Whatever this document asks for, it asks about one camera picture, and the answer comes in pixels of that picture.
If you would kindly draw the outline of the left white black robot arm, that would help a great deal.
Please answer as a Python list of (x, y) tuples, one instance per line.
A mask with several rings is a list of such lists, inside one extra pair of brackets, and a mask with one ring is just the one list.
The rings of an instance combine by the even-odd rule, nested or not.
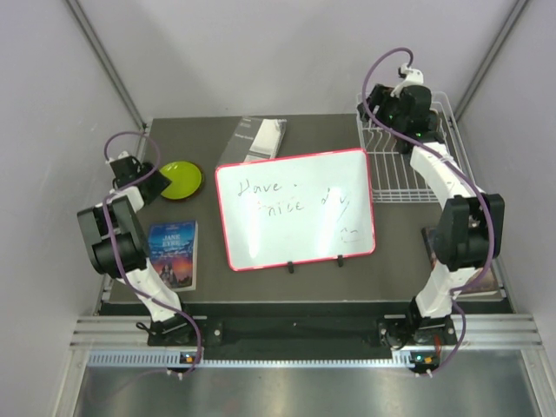
[(136, 213), (152, 203), (170, 184), (151, 162), (123, 152), (109, 160), (114, 179), (106, 203), (76, 215), (94, 270), (128, 285), (148, 309), (150, 324), (138, 325), (149, 345), (186, 345), (195, 340), (197, 325), (183, 315), (181, 301), (149, 259), (147, 236)]

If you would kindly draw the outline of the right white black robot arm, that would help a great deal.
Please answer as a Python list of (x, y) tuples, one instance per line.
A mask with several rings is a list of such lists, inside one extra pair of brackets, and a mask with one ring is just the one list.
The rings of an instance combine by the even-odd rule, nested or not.
[(423, 85), (378, 83), (357, 107), (362, 122), (394, 137), (396, 151), (408, 157), (442, 208), (427, 284), (410, 301), (404, 319), (381, 323), (382, 340), (391, 348), (446, 334), (457, 297), (474, 287), (500, 253), (505, 202), (499, 194), (481, 191), (461, 171), (440, 132), (432, 98)]

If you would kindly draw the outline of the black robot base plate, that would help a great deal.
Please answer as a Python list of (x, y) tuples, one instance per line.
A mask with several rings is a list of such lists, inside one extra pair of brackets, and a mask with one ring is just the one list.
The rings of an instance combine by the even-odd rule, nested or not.
[(242, 340), (316, 340), (356, 339), (368, 344), (402, 348), (408, 345), (452, 346), (456, 342), (453, 322), (446, 318), (440, 325), (411, 332), (404, 316), (368, 317), (207, 317), (196, 318), (202, 345), (223, 346)]

